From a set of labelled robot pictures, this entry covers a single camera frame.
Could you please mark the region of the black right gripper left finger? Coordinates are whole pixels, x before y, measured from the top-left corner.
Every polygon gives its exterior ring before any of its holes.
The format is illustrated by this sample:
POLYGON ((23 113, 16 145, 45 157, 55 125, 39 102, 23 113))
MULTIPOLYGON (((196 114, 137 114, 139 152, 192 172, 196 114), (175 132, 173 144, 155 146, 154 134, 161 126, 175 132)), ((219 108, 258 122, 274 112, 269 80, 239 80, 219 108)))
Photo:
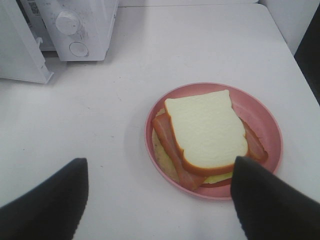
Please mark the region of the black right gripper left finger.
POLYGON ((89 196, 88 162, 75 158, 0 208, 2 240, 71 240, 89 196))

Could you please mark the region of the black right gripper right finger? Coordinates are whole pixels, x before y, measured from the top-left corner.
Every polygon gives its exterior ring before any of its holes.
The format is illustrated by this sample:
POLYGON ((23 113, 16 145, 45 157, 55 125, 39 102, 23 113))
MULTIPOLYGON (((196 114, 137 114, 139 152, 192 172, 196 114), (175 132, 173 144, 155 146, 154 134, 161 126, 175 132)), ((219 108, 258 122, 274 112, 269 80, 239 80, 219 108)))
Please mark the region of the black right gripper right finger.
POLYGON ((249 157, 235 159, 230 191, 247 239, 320 238, 320 204, 249 157))

